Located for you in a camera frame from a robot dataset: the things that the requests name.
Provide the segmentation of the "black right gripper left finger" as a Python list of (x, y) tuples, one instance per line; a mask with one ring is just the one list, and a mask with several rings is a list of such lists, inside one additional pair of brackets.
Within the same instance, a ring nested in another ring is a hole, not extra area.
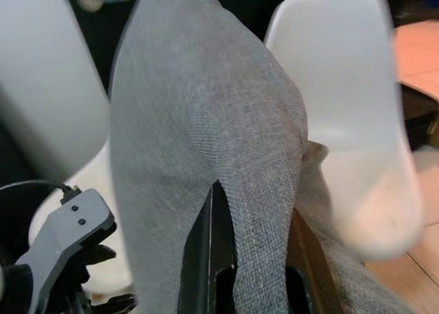
[(235, 313), (237, 251), (225, 190), (214, 182), (187, 237), (180, 273), (181, 313)]

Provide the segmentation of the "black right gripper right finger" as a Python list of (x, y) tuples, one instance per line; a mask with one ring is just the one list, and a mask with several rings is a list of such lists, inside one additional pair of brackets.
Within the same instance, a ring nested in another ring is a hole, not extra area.
[(344, 312), (322, 246), (296, 209), (289, 229), (285, 276), (293, 313)]

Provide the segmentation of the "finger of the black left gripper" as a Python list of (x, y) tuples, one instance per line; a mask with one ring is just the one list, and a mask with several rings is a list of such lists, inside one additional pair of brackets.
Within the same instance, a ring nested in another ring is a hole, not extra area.
[(126, 293), (110, 298), (103, 304), (102, 313), (129, 313), (137, 306), (134, 294)]
[(116, 251), (106, 245), (95, 245), (88, 251), (88, 263), (101, 263), (117, 256)]

